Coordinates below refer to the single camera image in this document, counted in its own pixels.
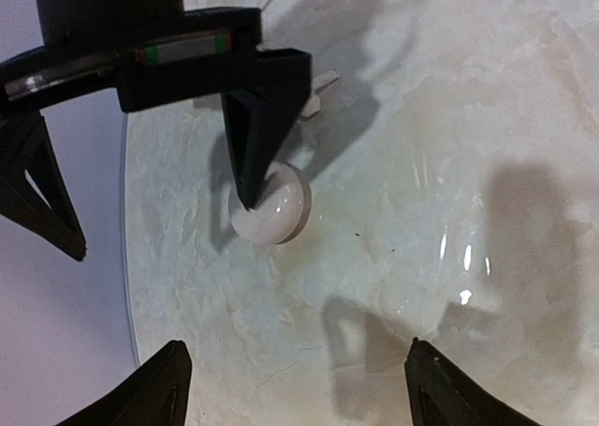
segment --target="white ball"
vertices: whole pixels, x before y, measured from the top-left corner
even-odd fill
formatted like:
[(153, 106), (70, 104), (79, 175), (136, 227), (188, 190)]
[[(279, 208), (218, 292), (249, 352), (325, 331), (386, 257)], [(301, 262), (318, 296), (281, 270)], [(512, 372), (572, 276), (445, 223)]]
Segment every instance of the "white ball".
[(246, 210), (235, 189), (228, 199), (231, 225), (244, 239), (258, 245), (275, 245), (293, 239), (310, 212), (310, 188), (288, 165), (273, 162), (256, 208)]

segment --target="black cylinder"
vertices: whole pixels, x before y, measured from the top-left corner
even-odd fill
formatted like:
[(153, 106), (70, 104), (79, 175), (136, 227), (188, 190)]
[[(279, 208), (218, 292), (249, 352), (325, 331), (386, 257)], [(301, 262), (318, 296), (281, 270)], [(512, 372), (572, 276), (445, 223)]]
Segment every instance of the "black cylinder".
[(109, 34), (155, 19), (182, 16), (183, 0), (37, 0), (44, 43)]

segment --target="green marking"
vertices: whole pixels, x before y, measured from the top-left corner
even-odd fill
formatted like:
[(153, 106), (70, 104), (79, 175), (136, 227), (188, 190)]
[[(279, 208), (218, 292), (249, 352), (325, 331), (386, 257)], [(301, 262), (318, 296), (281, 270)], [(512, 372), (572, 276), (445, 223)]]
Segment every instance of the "green marking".
[(146, 53), (146, 62), (148, 66), (156, 66), (160, 64), (160, 56), (158, 55), (158, 47), (155, 45), (152, 47), (146, 47), (144, 49)]
[(228, 51), (228, 35), (216, 35), (214, 38), (214, 48), (217, 53), (225, 53)]

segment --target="marble surface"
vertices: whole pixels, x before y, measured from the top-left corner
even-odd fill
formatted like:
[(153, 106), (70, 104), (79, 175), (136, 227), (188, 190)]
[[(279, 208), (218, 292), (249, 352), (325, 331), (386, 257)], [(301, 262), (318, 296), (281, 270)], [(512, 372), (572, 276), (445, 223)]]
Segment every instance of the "marble surface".
[(143, 360), (194, 360), (190, 425), (408, 425), (431, 340), (545, 425), (599, 421), (599, 0), (185, 0), (267, 6), (267, 45), (342, 78), (280, 158), (292, 242), (226, 218), (218, 100), (132, 115), (129, 277)]

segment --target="white plastic object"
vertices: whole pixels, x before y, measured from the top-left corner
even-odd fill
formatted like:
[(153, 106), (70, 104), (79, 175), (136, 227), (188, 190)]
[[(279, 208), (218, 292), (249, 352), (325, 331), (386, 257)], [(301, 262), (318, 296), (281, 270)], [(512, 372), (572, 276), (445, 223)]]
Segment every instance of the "white plastic object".
[(297, 171), (273, 162), (256, 208), (246, 210), (235, 189), (228, 199), (231, 225), (245, 240), (275, 245), (293, 239), (305, 226), (311, 206), (310, 188)]
[(307, 122), (320, 112), (320, 94), (338, 79), (339, 73), (336, 70), (330, 70), (312, 79), (312, 95), (299, 115), (300, 120)]

